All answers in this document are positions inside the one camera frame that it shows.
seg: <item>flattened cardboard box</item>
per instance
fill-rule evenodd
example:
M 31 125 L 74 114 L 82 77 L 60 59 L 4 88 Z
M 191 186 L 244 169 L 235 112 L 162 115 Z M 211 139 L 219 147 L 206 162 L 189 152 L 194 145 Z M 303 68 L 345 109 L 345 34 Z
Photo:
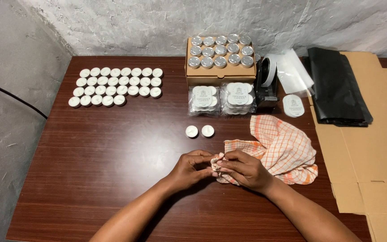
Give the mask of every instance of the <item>flattened cardboard box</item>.
M 211 69 L 204 69 L 202 67 L 199 67 L 197 69 L 192 69 L 187 66 L 187 60 L 192 57 L 190 53 L 190 49 L 192 47 L 191 44 L 192 37 L 189 37 L 187 39 L 187 48 L 186 48 L 186 60 L 185 60 L 185 73 L 186 73 L 186 80 L 188 86 L 197 86 L 202 84 L 212 84 L 215 86 L 220 86 L 222 83 L 225 82 L 245 82 L 245 83 L 253 83 L 256 76 L 256 62 L 254 62 L 253 66 L 250 68 L 244 68 L 241 65 L 231 66 L 228 65 L 225 68 L 219 69 L 216 67 L 212 67 Z M 224 58 L 226 59 L 228 63 L 228 56 L 229 53 L 227 53 Z
M 387 242 L 387 69 L 369 52 L 341 54 L 374 121 L 367 128 L 318 124 L 311 106 L 316 132 L 339 211 L 365 214 L 372 240 Z

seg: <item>wooden table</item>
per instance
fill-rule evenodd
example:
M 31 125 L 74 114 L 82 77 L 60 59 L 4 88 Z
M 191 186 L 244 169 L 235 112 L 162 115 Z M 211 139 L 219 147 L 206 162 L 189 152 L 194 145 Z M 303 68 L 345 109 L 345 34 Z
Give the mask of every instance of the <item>wooden table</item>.
M 24 182 L 6 238 L 28 242 L 85 242 L 117 210 L 163 178 L 181 154 L 224 151 L 224 140 L 254 140 L 249 118 L 188 117 L 183 57 L 73 57 Z M 160 99 L 127 97 L 124 107 L 68 106 L 79 72 L 93 67 L 151 67 L 164 71 Z M 284 96 L 282 88 L 279 95 Z M 292 187 L 371 241 L 365 216 L 340 214 L 331 191 L 308 100 L 290 118 L 282 103 L 273 115 L 303 130 L 317 151 L 318 178 Z M 211 124 L 212 139 L 185 136 Z M 266 198 L 207 179 L 174 195 L 140 241 L 304 241 Z

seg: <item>forearm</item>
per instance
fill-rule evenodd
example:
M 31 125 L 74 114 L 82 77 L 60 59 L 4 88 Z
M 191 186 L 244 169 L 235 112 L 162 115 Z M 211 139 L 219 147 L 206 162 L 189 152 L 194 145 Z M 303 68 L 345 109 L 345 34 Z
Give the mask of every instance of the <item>forearm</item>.
M 360 241 L 323 207 L 299 194 L 278 178 L 274 178 L 272 183 L 263 194 L 282 210 L 307 241 Z
M 160 180 L 111 217 L 90 242 L 135 241 L 160 206 L 173 193 L 170 184 L 165 179 Z

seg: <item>orange checkered towel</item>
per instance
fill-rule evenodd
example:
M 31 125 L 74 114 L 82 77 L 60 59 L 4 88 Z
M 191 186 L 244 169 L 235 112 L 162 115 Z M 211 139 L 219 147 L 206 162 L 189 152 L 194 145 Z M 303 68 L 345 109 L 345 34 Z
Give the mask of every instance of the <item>orange checkered towel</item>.
M 316 151 L 303 131 L 270 115 L 252 115 L 250 133 L 258 141 L 225 140 L 225 152 L 238 149 L 258 158 L 286 184 L 306 185 L 317 177 Z M 217 180 L 238 185 L 226 174 Z

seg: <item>hand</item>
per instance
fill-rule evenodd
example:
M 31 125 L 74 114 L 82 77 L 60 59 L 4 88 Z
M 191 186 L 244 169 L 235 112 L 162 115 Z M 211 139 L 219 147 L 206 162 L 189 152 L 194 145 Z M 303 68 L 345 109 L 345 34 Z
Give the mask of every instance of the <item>hand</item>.
M 216 156 L 210 152 L 203 150 L 194 150 L 187 154 L 182 154 L 173 170 L 163 179 L 167 181 L 171 187 L 172 192 L 179 192 L 188 189 L 193 184 L 206 177 L 217 177 L 218 174 L 213 172 L 211 167 L 200 169 L 204 167 L 205 162 L 210 162 Z
M 239 184 L 266 195 L 274 176 L 262 165 L 261 161 L 243 151 L 229 151 L 227 160 L 218 161 L 220 172 L 232 176 Z

